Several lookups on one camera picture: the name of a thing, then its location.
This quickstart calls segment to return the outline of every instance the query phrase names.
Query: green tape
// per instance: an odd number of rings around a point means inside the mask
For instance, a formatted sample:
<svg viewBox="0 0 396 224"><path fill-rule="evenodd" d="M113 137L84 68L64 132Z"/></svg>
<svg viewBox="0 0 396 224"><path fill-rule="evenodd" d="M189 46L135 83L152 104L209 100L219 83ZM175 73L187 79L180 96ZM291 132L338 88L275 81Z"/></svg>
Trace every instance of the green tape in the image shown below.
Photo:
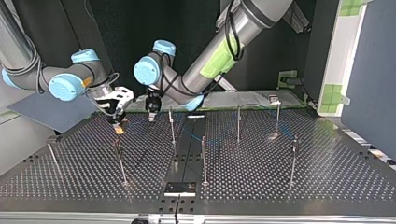
<svg viewBox="0 0 396 224"><path fill-rule="evenodd" d="M236 41L234 37L230 38L231 46L236 51ZM227 40L224 38L218 48L210 57L210 60L201 69L201 75L207 78L215 78L220 73L227 73L233 68L235 61L233 55L227 46Z"/></svg>
<svg viewBox="0 0 396 224"><path fill-rule="evenodd" d="M321 98L320 113L336 113L341 103L342 85L326 84Z"/></svg>
<svg viewBox="0 0 396 224"><path fill-rule="evenodd" d="M361 0L342 0L339 16L357 16L361 10Z"/></svg>

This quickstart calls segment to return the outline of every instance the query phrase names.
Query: metal rod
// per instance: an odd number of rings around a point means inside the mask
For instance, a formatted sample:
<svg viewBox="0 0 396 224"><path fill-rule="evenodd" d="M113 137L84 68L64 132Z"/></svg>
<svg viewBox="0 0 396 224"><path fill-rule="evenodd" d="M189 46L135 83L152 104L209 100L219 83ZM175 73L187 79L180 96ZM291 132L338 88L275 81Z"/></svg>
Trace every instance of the metal rod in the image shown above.
<svg viewBox="0 0 396 224"><path fill-rule="evenodd" d="M125 170L124 170L124 167L123 167L122 158L120 158L120 167L121 167L121 170L122 170L122 177L124 179L124 183L127 184L128 181L126 180L126 174L125 174Z"/></svg>
<svg viewBox="0 0 396 224"><path fill-rule="evenodd" d="M277 109L276 109L276 129L275 129L276 133L279 126L279 115L280 115L280 102L277 104Z"/></svg>
<svg viewBox="0 0 396 224"><path fill-rule="evenodd" d="M238 105L238 138L237 138L238 143L241 140L241 137L240 137L240 131L241 131L240 122L241 122L241 106Z"/></svg>
<svg viewBox="0 0 396 224"><path fill-rule="evenodd" d="M300 152L300 139L296 135L291 143L291 149L293 151L293 164L291 166L291 175L290 175L290 188L294 185L293 178L294 178L294 170L295 170L295 163L298 153Z"/></svg>
<svg viewBox="0 0 396 224"><path fill-rule="evenodd" d="M203 161L204 161L204 186L207 186L209 183L207 182L207 178L206 178L206 137L203 136L202 137L202 157L203 157Z"/></svg>
<svg viewBox="0 0 396 224"><path fill-rule="evenodd" d="M21 69L32 61L33 51L4 0L0 0L0 62Z"/></svg>
<svg viewBox="0 0 396 224"><path fill-rule="evenodd" d="M293 153L293 165L291 166L290 188L292 188L294 185L293 178L294 178L295 164L296 164L296 153L294 152Z"/></svg>
<svg viewBox="0 0 396 224"><path fill-rule="evenodd" d="M170 109L169 109L169 122L171 123L171 129L172 129L172 143L173 143L173 145L175 145L176 140L175 140L174 120L172 118L172 107L170 107Z"/></svg>
<svg viewBox="0 0 396 224"><path fill-rule="evenodd" d="M49 147L49 152L50 152L50 155L52 156L53 161L55 162L55 164L58 165L58 161L56 160L56 156L55 156L55 153L53 152L52 145L50 143L48 143L47 146Z"/></svg>
<svg viewBox="0 0 396 224"><path fill-rule="evenodd" d="M126 185L126 184L128 184L128 180L126 179L125 168L124 168L124 165L123 165L123 162L122 162L121 138L120 138L119 135L117 135L114 147L115 147L116 156L119 159L120 168L121 168L121 172L122 172L122 178L124 180L124 184Z"/></svg>

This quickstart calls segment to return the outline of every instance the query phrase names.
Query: black cable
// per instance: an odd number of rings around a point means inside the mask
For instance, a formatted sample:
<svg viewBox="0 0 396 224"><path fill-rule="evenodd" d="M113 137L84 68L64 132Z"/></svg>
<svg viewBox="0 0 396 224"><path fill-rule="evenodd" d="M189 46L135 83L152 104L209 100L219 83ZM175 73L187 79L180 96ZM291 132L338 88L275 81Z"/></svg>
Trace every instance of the black cable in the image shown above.
<svg viewBox="0 0 396 224"><path fill-rule="evenodd" d="M239 42L239 35L236 32L235 23L233 21L233 13L231 12L231 10L233 8L233 2L234 2L234 0L232 0L230 2L230 5L228 5L224 25L225 25L225 38L227 41L228 49L229 49L231 55L233 56L233 60L237 62L242 59L243 53L241 52L241 43ZM236 42L236 53L233 51L233 46L232 46L231 40L230 40L230 27L233 31L233 37L235 38L235 42Z"/></svg>
<svg viewBox="0 0 396 224"><path fill-rule="evenodd" d="M227 15L226 15L226 20L225 20L225 37L226 37L226 40L227 40L228 49L229 49L230 53L233 56L233 60L235 62L237 62L237 61L242 59L243 51L241 50L241 43L239 41L239 35L238 35L238 33L236 31L236 28L235 28L235 22L233 20L233 13L231 12L231 10L233 8L233 2L234 2L234 0L232 0L230 2L230 5L228 6L228 9L227 9ZM231 40L230 40L230 27L231 27L231 30L233 32L233 37L235 38L235 42L236 42L236 52L233 51L233 46L232 46ZM162 94L165 94L167 91L169 91L171 88L173 88L175 91L177 91L177 92L179 92L179 93L181 93L183 95L187 95L187 96L195 97L195 96L200 96L200 95L206 95L206 94L209 94L211 91L213 91L219 85L219 82L223 79L223 77L225 75L225 73L220 73L219 74L220 78L216 82L215 85L210 87L208 91L197 93L197 92L191 91L186 86L186 84L184 83L183 77L180 77L180 74L177 74L172 80L169 80L168 77L164 74L163 57L164 56L167 57L168 66L170 66L171 57L169 56L169 54L167 54L167 53L160 54L160 53L158 53L156 51L153 51L153 53L155 53L160 58L160 67L161 67L160 91L162 92ZM177 87L174 86L174 82L177 80L178 77L180 77L181 85L183 86L183 88L187 92L184 92L184 91L182 91L182 90L180 90L180 89L178 89ZM163 89L163 81L164 80L168 83L168 86L165 89Z"/></svg>
<svg viewBox="0 0 396 224"><path fill-rule="evenodd" d="M312 98L311 94L309 94L308 90L306 89L306 87L305 87L305 85L304 85L303 79L302 79L301 77L300 77L300 81L301 81L301 85L303 86L303 89L304 89L305 93L308 95L308 98L310 98L311 101L312 101L312 104L314 104L314 106L315 106L316 108L318 108L317 103L315 103L314 98Z"/></svg>
<svg viewBox="0 0 396 224"><path fill-rule="evenodd" d="M220 79L216 82L216 84L214 86L212 86L208 91L201 92L201 93L196 93L196 92L193 92L193 91L189 90L187 88L187 86L185 85L185 83L183 81L183 78L181 77L180 78L181 85L184 87L184 89L186 89L186 91L188 91L188 92L184 92L184 91L178 89L177 87L175 87L173 85L174 82L177 80L177 78L180 77L180 74L177 74L172 80L169 80L168 77L164 74L163 57L164 56L167 57L168 66L170 66L170 62L171 62L170 56L167 53L160 54L160 53L155 52L155 51L153 53L155 53L157 56L160 57L160 67L161 67L161 70L162 70L161 71L162 73L161 73L160 91L162 91L163 94L165 94L170 88L173 88L175 91L178 91L179 93L184 94L184 95L188 95L188 96L195 97L195 96L200 96L200 95L206 95L206 94L210 93L211 91L213 91L219 85L219 82L223 79L223 77L225 75L224 73L221 73L220 74ZM165 89L163 89L163 80L165 80L168 83L168 86Z"/></svg>

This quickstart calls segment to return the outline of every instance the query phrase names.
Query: black wall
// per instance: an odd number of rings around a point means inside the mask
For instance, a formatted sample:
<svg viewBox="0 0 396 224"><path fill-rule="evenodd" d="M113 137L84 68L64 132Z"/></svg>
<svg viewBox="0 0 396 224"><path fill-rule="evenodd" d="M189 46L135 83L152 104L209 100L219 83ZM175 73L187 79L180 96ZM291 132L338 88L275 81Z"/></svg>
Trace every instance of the black wall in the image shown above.
<svg viewBox="0 0 396 224"><path fill-rule="evenodd" d="M318 0L312 24L304 84L314 100L320 96L339 0Z"/></svg>
<svg viewBox="0 0 396 224"><path fill-rule="evenodd" d="M177 46L174 68L183 74L215 33L219 1L94 0L92 10L120 83L135 94L145 87L134 78L134 64L147 55L155 40Z"/></svg>
<svg viewBox="0 0 396 224"><path fill-rule="evenodd" d="M109 73L111 63L84 0L13 0L23 28L49 66L69 67L70 56L94 49Z"/></svg>

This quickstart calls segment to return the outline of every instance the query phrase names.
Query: vertical metal post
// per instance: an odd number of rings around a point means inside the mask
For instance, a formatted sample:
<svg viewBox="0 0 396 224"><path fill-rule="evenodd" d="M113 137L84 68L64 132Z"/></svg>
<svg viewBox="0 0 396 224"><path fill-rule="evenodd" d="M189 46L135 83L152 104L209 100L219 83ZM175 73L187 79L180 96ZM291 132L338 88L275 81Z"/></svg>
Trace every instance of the vertical metal post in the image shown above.
<svg viewBox="0 0 396 224"><path fill-rule="evenodd" d="M281 105L281 103L280 103L280 101L278 101L277 109L276 109L276 129L275 129L276 133L277 133L277 129L278 129L278 126L279 126L280 105Z"/></svg>
<svg viewBox="0 0 396 224"><path fill-rule="evenodd" d="M48 143L47 146L49 147L49 152L50 152L50 155L52 156L53 161L55 162L55 164L58 165L58 160L56 159L55 153L53 152L52 145L50 143Z"/></svg>
<svg viewBox="0 0 396 224"><path fill-rule="evenodd" d="M296 164L296 158L298 153L300 152L300 139L296 135L294 136L294 139L291 143L291 149L293 151L293 164L291 166L291 175L290 175L290 188L294 185L293 179L294 179L294 170L295 170L295 164Z"/></svg>
<svg viewBox="0 0 396 224"><path fill-rule="evenodd" d="M126 179L125 170L124 170L124 167L123 167L122 158L120 158L120 167L121 167L121 171L122 171L122 177L124 179L124 184L128 184L128 181Z"/></svg>
<svg viewBox="0 0 396 224"><path fill-rule="evenodd" d="M241 140L241 136L240 136L240 131L241 131L241 106L238 105L238 138L237 138L237 142L239 143Z"/></svg>
<svg viewBox="0 0 396 224"><path fill-rule="evenodd" d="M209 183L207 182L207 177L206 177L206 137L202 137L202 157L204 161L204 186L207 186Z"/></svg>
<svg viewBox="0 0 396 224"><path fill-rule="evenodd" d="M175 140L175 128L174 128L174 120L172 118L172 107L169 109L169 122L171 123L171 129L172 129L172 143L175 146L176 140Z"/></svg>

